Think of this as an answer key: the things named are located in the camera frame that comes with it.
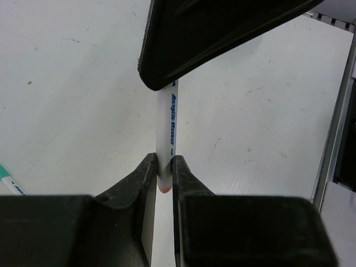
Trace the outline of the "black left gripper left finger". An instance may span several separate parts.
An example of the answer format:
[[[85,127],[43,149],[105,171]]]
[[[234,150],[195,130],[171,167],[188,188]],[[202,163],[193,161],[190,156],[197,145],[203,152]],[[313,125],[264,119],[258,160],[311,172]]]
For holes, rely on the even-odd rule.
[[[2,266],[150,266],[157,158],[97,196],[1,197]]]

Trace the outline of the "pink cap white marker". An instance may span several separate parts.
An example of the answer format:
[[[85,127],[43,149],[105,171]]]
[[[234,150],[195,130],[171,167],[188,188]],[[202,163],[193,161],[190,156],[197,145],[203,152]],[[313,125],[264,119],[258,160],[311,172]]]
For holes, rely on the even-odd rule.
[[[176,80],[157,93],[157,185],[164,194],[172,188],[172,159],[176,155],[178,87],[179,82]]]

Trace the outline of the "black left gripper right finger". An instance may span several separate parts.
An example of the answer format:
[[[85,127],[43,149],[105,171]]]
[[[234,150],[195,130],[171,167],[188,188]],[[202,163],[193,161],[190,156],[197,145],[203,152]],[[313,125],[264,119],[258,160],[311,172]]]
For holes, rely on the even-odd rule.
[[[330,266],[322,219],[300,197],[216,195],[172,159],[177,266]]]

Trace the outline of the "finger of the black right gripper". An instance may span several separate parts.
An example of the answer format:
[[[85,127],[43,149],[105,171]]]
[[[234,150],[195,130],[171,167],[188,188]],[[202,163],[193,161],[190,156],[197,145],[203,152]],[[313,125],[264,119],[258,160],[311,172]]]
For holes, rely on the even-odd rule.
[[[139,76],[149,89],[159,91],[319,4],[315,0],[151,1]]]

